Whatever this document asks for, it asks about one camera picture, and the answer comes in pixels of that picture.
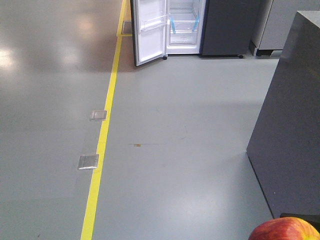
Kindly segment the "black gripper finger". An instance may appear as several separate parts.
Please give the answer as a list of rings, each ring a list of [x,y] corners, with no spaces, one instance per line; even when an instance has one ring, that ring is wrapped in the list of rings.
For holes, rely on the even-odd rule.
[[[295,217],[305,220],[306,222],[310,223],[313,227],[320,226],[320,216],[319,215],[310,215],[310,214],[297,214],[297,213],[281,213],[281,218],[284,217]]]

